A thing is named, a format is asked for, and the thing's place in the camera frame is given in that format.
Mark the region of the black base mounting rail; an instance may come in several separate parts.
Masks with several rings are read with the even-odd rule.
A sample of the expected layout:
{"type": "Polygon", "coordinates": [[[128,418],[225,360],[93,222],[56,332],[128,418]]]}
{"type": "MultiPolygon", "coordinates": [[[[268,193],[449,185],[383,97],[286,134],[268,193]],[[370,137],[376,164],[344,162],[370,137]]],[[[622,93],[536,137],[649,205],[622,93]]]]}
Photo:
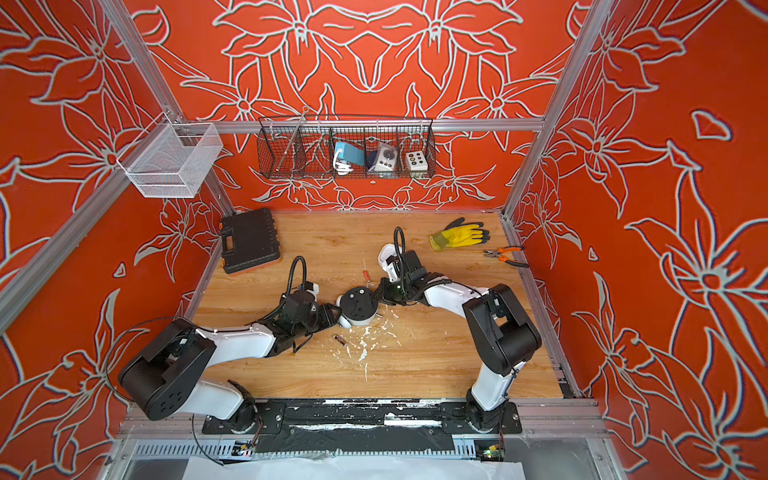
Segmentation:
{"type": "Polygon", "coordinates": [[[225,462],[280,457],[397,456],[500,461],[521,433],[515,404],[482,412],[463,399],[270,399],[236,430],[206,417],[199,440],[225,462]]]}

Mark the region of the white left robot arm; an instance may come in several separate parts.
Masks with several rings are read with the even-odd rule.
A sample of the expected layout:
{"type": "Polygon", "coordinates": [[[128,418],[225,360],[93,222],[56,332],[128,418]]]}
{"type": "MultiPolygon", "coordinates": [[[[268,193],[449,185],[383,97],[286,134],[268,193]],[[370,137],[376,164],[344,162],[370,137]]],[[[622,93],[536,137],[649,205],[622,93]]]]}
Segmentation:
{"type": "Polygon", "coordinates": [[[275,308],[241,327],[213,328],[174,317],[118,374],[118,385],[147,419],[176,413],[221,421],[235,432],[258,425],[255,397],[239,382],[206,380],[213,366],[245,359],[296,353],[315,334],[339,324],[341,309],[318,301],[319,286],[307,280],[306,260],[298,256],[301,283],[290,274],[275,308]]]}

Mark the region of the orange handled pliers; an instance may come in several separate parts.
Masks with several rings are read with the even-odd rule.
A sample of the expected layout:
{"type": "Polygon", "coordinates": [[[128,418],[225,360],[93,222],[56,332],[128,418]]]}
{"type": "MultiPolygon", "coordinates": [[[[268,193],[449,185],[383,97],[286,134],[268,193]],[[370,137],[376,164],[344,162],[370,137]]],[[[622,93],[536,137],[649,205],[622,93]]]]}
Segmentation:
{"type": "Polygon", "coordinates": [[[524,248],[522,246],[506,246],[497,249],[484,250],[483,253],[485,257],[495,258],[501,263],[505,263],[516,268],[529,269],[530,266],[528,263],[513,259],[513,253],[523,251],[524,248]]]}

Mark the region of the black plastic tool case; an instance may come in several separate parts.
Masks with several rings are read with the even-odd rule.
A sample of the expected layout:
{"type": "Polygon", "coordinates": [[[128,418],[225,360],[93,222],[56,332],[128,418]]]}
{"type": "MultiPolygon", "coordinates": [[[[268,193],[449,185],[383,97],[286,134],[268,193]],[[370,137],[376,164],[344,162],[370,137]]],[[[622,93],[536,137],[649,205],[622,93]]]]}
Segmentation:
{"type": "Polygon", "coordinates": [[[223,218],[219,235],[223,269],[229,275],[274,263],[281,258],[278,233],[269,208],[223,218]]]}

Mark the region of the blue white item in basket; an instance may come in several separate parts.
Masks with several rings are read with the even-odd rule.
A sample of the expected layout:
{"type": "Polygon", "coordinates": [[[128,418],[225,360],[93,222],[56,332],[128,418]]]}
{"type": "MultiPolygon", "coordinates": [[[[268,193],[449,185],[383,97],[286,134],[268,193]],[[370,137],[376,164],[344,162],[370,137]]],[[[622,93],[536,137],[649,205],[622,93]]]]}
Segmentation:
{"type": "Polygon", "coordinates": [[[338,141],[334,144],[332,166],[341,176],[350,174],[355,167],[365,165],[365,154],[353,144],[338,141]]]}

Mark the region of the white socket adapter in basket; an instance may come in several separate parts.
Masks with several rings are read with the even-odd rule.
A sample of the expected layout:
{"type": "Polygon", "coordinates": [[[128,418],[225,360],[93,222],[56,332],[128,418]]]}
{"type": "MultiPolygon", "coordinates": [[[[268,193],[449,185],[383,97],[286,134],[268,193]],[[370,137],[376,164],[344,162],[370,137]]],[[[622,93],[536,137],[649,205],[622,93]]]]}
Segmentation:
{"type": "Polygon", "coordinates": [[[393,174],[398,166],[398,150],[387,144],[380,143],[373,154],[372,164],[368,171],[373,173],[393,174]]]}

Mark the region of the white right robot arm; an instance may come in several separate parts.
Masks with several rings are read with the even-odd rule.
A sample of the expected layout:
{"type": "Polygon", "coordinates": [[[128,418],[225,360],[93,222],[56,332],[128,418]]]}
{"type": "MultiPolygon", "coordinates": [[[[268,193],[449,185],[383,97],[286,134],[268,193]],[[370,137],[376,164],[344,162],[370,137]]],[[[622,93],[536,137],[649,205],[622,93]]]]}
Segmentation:
{"type": "Polygon", "coordinates": [[[385,305],[422,304],[466,320],[482,365],[466,395],[466,422],[479,433],[499,429],[509,389],[520,371],[543,346],[542,337],[517,296],[505,284],[468,286],[428,271],[417,253],[406,248],[401,227],[379,253],[386,273],[375,290],[385,305]]]}

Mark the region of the yellow black work glove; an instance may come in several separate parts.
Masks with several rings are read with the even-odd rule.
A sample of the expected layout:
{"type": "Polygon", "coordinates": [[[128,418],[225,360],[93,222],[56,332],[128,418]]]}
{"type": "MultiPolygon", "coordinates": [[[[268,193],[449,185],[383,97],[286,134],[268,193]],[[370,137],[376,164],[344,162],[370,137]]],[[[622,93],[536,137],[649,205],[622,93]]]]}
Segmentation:
{"type": "Polygon", "coordinates": [[[490,240],[490,232],[482,222],[467,222],[460,217],[443,230],[429,236],[429,243],[434,251],[455,249],[485,244],[490,240]]]}

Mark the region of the clear plastic wall bin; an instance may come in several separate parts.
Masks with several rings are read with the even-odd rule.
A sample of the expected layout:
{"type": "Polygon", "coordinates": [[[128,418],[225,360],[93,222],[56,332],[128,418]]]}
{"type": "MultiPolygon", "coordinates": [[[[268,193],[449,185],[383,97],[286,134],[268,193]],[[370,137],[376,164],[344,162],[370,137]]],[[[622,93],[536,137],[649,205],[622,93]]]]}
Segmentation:
{"type": "Polygon", "coordinates": [[[160,124],[130,145],[117,161],[128,180],[145,198],[195,197],[223,149],[212,123],[160,124]]]}

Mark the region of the white square alarm clock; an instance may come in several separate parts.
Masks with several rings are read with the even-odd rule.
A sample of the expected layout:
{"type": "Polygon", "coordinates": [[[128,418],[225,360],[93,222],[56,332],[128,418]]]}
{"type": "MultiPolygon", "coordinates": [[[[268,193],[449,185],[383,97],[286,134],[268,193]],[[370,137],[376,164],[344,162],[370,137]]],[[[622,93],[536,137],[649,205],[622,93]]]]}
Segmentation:
{"type": "Polygon", "coordinates": [[[396,249],[393,243],[385,244],[380,250],[377,261],[381,269],[386,271],[389,268],[391,257],[397,258],[396,249]]]}

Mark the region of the beige button box in basket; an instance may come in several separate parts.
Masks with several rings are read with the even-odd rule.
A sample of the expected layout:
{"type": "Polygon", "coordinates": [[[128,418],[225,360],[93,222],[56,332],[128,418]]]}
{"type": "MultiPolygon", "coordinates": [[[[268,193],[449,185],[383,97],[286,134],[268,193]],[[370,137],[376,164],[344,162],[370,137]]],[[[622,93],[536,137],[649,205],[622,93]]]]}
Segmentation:
{"type": "Polygon", "coordinates": [[[412,177],[423,176],[428,173],[428,161],[422,151],[416,150],[407,152],[404,160],[407,170],[412,177]]]}

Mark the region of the white round twin-bell alarm clock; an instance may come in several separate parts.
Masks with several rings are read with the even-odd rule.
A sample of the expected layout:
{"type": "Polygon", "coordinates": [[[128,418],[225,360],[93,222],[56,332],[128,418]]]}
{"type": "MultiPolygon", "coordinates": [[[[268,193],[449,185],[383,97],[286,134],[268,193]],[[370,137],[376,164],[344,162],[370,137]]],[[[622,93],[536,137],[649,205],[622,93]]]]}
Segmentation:
{"type": "Polygon", "coordinates": [[[342,328],[368,326],[378,313],[378,301],[367,287],[355,287],[337,298],[340,309],[339,324],[342,328]]]}

